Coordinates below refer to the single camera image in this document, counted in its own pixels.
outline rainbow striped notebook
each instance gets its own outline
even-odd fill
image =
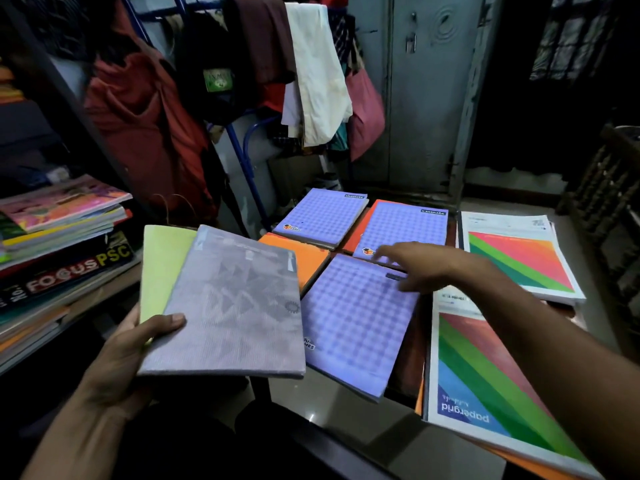
[[[585,301],[547,216],[461,212],[460,221],[466,251],[489,258],[538,298],[568,305]]]
[[[572,475],[602,478],[468,297],[453,287],[434,293],[432,323],[429,423]]]

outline purple checkered notebook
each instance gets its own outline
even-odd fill
[[[370,260],[383,244],[427,242],[444,246],[449,211],[394,202],[378,202],[353,257]],[[386,257],[380,264],[388,264]]]
[[[311,189],[273,232],[335,249],[368,202],[366,194]]]
[[[338,255],[302,300],[307,364],[378,401],[396,362],[418,293],[406,277]]]

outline right hand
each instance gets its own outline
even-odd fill
[[[400,291],[433,293],[448,285],[455,285],[464,274],[484,266],[485,259],[450,246],[437,246],[423,242],[399,242],[393,246],[380,246],[373,256],[378,260],[386,256],[398,263],[407,279],[400,282]]]

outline left hand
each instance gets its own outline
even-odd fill
[[[183,314],[156,315],[139,322],[137,304],[106,341],[74,394],[84,405],[108,411],[125,421],[133,419],[152,398],[148,387],[131,387],[145,344],[158,335],[180,329],[186,319]]]

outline gray notebook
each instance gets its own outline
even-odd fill
[[[200,226],[164,309],[176,312],[187,325],[151,343],[140,375],[305,373],[293,251]]]

